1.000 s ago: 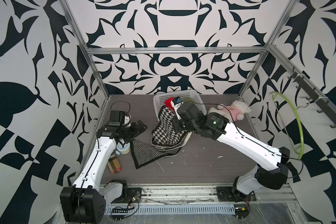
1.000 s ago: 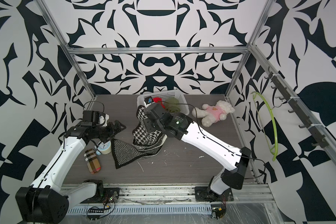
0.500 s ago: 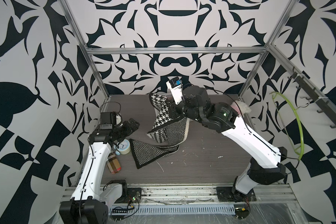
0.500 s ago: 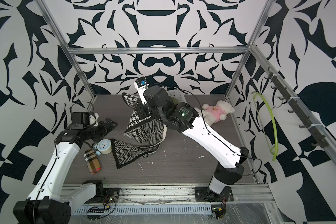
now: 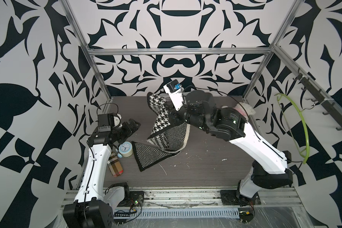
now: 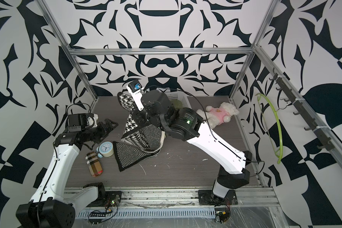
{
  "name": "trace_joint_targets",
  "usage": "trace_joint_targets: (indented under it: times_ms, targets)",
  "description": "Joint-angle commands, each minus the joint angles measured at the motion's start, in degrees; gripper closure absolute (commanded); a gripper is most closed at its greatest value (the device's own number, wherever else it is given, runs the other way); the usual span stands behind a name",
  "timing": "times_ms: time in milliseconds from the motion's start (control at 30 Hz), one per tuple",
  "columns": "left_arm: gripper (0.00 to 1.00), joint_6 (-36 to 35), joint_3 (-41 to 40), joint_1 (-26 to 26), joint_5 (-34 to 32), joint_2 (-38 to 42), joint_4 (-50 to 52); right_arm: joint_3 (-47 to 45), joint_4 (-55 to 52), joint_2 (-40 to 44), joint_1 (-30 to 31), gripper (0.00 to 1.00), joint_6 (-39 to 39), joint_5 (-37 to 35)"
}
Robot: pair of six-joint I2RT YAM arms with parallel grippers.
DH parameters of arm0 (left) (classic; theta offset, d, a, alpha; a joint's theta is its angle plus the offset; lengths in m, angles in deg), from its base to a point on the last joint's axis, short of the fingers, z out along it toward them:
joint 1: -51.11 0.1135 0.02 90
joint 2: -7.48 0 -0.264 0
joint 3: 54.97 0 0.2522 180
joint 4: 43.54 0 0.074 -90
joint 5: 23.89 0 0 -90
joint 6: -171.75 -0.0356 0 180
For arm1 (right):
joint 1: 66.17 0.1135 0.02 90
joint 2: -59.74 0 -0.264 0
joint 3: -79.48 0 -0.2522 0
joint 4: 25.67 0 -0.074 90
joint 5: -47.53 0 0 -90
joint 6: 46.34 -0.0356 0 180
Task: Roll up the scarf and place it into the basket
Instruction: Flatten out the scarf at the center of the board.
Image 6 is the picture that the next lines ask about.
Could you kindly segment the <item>green knitted scarf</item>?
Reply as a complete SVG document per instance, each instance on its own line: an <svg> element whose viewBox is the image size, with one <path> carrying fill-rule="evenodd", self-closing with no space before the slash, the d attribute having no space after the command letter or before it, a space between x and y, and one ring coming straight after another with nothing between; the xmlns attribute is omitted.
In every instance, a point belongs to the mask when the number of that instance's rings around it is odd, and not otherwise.
<svg viewBox="0 0 342 228"><path fill-rule="evenodd" d="M175 109L181 109L183 108L183 103L182 101L178 100L178 99L173 99L171 100L171 103L173 104Z"/></svg>

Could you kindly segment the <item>black white houndstooth scarf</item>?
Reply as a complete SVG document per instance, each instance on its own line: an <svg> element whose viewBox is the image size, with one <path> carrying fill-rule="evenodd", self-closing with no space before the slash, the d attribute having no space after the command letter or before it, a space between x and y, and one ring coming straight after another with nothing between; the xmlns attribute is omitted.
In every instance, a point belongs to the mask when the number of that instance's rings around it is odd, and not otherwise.
<svg viewBox="0 0 342 228"><path fill-rule="evenodd" d="M113 141L114 155L120 172L156 156L166 138L165 132L154 125L140 126L128 116L121 141Z"/></svg>

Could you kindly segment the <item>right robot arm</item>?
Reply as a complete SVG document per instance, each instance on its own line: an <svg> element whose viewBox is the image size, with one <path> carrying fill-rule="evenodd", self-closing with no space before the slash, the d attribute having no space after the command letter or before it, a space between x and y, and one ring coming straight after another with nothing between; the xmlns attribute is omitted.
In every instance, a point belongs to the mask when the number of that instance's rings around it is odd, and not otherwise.
<svg viewBox="0 0 342 228"><path fill-rule="evenodd" d="M215 199L226 198L231 190L247 185L252 154L240 151L217 135L194 110L184 107L176 109L165 93L157 90L143 92L128 90L134 100L133 119L138 124L151 124L169 136L192 144L220 164L212 195Z"/></svg>

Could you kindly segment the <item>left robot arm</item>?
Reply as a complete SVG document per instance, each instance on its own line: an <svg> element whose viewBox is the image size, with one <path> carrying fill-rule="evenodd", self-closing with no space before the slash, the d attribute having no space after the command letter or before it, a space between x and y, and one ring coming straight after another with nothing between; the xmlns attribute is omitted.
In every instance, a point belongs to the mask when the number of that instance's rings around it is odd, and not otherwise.
<svg viewBox="0 0 342 228"><path fill-rule="evenodd" d="M93 202L106 202L100 182L86 185L70 199L64 198L72 165L86 142L101 143L118 123L106 119L89 127L68 127L53 143L54 153L39 188L29 203L22 204L16 218L23 228L71 228L75 217Z"/></svg>

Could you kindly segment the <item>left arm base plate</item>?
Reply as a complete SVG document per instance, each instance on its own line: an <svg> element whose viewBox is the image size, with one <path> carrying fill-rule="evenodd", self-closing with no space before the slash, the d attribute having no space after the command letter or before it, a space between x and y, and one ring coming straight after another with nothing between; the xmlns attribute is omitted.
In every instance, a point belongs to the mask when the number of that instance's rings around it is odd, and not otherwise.
<svg viewBox="0 0 342 228"><path fill-rule="evenodd" d="M119 204L122 199L122 191L107 191L101 192L98 198L99 206L113 207L115 204Z"/></svg>

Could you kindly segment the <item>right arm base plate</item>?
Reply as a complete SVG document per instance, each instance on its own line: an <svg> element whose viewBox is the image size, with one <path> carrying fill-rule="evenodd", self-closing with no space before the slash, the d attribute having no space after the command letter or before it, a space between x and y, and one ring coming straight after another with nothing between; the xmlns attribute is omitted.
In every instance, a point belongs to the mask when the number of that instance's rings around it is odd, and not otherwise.
<svg viewBox="0 0 342 228"><path fill-rule="evenodd" d="M238 205L234 190L229 190L226 197L221 198L212 193L212 190L198 190L199 204L203 206L231 206Z"/></svg>

